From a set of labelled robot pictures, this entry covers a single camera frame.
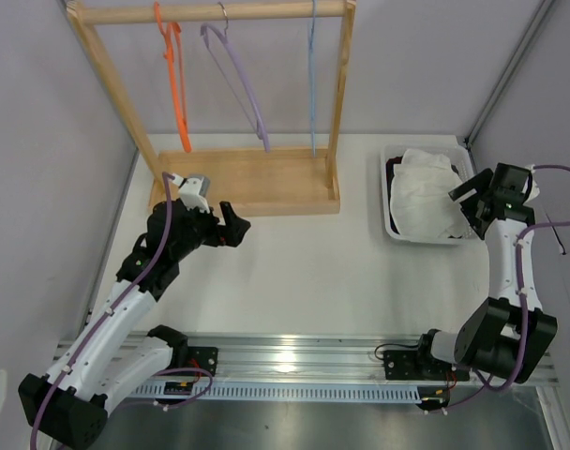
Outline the orange plastic hanger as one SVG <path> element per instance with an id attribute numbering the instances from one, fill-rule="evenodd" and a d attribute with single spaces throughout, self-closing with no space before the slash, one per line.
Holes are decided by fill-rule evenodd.
<path id="1" fill-rule="evenodd" d="M 181 42 L 181 27 L 177 22 L 162 21 L 158 1 L 154 2 L 154 13 L 158 30 L 165 43 L 163 56 L 167 62 L 177 132 L 183 150 L 186 153 L 190 153 L 192 151 L 192 145 L 188 135 L 186 77 Z"/>

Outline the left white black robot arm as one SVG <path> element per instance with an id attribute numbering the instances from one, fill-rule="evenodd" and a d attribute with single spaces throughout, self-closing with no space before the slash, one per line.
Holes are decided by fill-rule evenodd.
<path id="1" fill-rule="evenodd" d="M 201 246 L 236 248 L 251 227 L 229 202 L 221 217 L 182 201 L 158 203 L 123 260 L 102 309 L 71 347 L 41 376 L 27 374 L 18 393 L 28 424 L 29 446 L 39 434 L 71 449 L 87 449 L 132 391 L 154 376 L 191 375 L 214 380 L 195 362 L 188 337 L 166 325 L 150 330 L 128 357 L 114 364 L 132 328 L 158 303 L 179 275 L 179 264 Z"/>

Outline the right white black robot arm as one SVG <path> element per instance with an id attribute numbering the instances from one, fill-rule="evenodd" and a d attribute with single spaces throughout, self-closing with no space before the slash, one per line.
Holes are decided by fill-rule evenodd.
<path id="1" fill-rule="evenodd" d="M 500 163 L 449 193 L 472 230 L 486 244 L 488 295 L 456 333 L 431 329 L 413 355 L 414 370 L 434 378 L 446 365 L 525 383 L 558 332 L 544 312 L 533 277 L 535 215 L 527 204 L 533 174 Z"/>

